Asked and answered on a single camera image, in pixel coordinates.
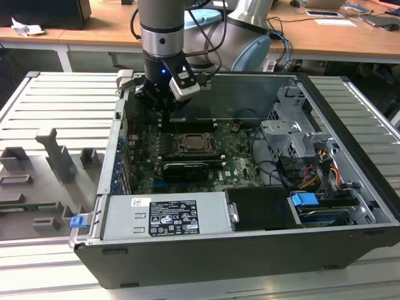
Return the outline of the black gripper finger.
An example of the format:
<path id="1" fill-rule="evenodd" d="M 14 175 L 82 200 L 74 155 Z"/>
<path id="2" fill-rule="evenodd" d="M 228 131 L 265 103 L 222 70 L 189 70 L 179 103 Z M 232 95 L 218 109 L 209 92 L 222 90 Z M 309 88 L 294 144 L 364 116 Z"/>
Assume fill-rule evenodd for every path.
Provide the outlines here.
<path id="1" fill-rule="evenodd" d="M 189 102 L 191 99 L 185 100 L 185 101 L 178 101 L 176 99 L 168 99 L 167 100 L 167 125 L 171 125 L 171 114 L 179 112 L 182 110 Z"/>
<path id="2" fill-rule="evenodd" d="M 148 118 L 152 117 L 161 124 L 168 123 L 168 98 L 164 91 L 146 83 L 135 89 L 134 96 L 148 111 Z"/>

